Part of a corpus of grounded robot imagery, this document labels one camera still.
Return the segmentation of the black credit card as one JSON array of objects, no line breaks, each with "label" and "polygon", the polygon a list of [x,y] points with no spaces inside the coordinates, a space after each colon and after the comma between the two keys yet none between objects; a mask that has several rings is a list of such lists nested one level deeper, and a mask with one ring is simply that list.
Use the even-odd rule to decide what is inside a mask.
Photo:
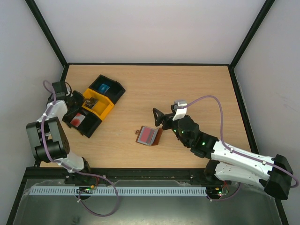
[{"label": "black credit card", "polygon": [[96,104],[97,104],[98,100],[96,98],[86,98],[85,99],[85,106],[89,109],[92,109]]}]

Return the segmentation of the brown leather card holder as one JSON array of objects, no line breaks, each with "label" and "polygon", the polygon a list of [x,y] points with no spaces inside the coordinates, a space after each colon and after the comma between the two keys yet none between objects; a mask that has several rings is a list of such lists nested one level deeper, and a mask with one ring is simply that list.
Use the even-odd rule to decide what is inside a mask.
[{"label": "brown leather card holder", "polygon": [[162,128],[141,126],[141,128],[137,131],[137,138],[135,142],[145,146],[156,146],[159,143],[162,133]]}]

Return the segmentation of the red credit card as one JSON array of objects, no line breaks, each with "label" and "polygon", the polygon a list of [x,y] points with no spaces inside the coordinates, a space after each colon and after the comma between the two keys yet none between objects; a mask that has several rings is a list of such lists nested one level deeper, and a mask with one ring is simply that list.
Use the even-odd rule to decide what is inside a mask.
[{"label": "red credit card", "polygon": [[139,141],[144,142],[144,143],[150,143],[152,137],[154,134],[154,129],[149,128],[149,127],[143,127],[141,134],[139,136]]}]

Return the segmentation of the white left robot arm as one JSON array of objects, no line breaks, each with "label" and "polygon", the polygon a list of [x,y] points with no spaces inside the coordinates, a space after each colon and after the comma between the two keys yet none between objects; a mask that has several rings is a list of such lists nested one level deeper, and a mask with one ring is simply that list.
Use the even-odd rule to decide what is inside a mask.
[{"label": "white left robot arm", "polygon": [[72,91],[64,81],[43,81],[50,92],[46,110],[35,122],[26,125],[33,157],[39,163],[56,163],[67,170],[66,182],[87,184],[91,181],[91,169],[87,160],[71,151],[69,141],[61,125],[63,119],[75,116],[83,103],[83,95]]}]

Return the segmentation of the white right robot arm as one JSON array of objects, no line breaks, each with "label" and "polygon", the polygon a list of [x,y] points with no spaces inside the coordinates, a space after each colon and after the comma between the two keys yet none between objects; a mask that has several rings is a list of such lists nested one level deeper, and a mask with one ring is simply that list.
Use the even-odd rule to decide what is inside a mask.
[{"label": "white right robot arm", "polygon": [[288,199],[293,171],[284,156],[270,157],[236,148],[202,132],[190,116],[176,110],[164,114],[153,108],[153,114],[157,127],[172,130],[194,155],[209,160],[204,172],[208,183],[234,181],[261,188],[274,198]]}]

